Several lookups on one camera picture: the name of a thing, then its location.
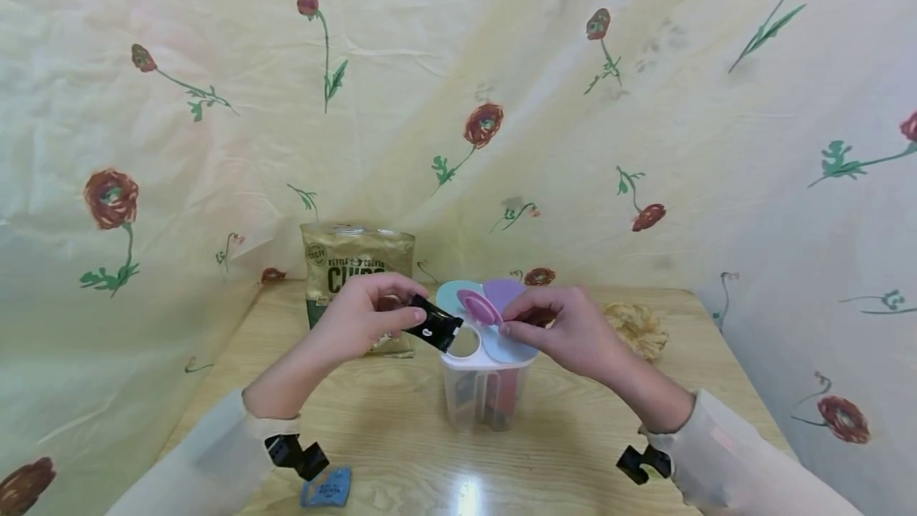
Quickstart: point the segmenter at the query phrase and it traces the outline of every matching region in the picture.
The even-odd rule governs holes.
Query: black clip
[[[640,454],[633,446],[627,446],[625,454],[618,458],[618,463],[615,466],[621,472],[627,474],[628,478],[633,480],[636,485],[640,486],[650,480],[650,474],[640,468],[641,464],[652,467],[662,475],[663,479],[667,479],[672,475],[672,460],[669,455],[648,445],[643,454]]]
[[[464,323],[463,320],[449,315],[419,295],[415,295],[409,304],[412,307],[421,307],[426,311],[427,321],[410,329],[405,329],[404,333],[412,334],[446,353],[452,342],[456,340],[456,334],[459,332],[461,324]]]
[[[292,468],[307,482],[315,480],[328,467],[327,456],[318,443],[312,443],[303,451],[299,434],[278,434],[264,441],[267,455],[276,467]]]

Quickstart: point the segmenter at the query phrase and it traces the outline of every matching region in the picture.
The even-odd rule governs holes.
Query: pink lid
[[[481,293],[471,289],[459,289],[456,292],[458,301],[468,311],[471,318],[476,319],[482,325],[499,325],[503,323],[500,311]]]

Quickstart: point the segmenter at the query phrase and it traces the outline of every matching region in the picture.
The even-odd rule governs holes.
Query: black packet
[[[449,315],[419,295],[415,295],[408,305],[420,307],[426,311],[427,321],[405,329],[404,333],[412,334],[428,345],[433,345],[439,351],[446,353],[452,342],[456,340],[459,327],[464,323],[463,319]]]

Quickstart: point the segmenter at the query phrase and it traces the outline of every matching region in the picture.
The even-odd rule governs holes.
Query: white sleeve
[[[293,420],[256,419],[242,391],[227,395],[107,512],[107,516],[224,516],[248,503],[274,467],[264,440],[299,432]]]
[[[862,516],[704,390],[680,431],[640,433],[671,458],[685,504],[707,516]]]

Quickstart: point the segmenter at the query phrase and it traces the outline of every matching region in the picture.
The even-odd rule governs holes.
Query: crumpled snack
[[[605,305],[602,312],[636,354],[647,361],[662,357],[662,349],[669,341],[669,332],[662,328],[659,318],[649,307],[610,303]]]

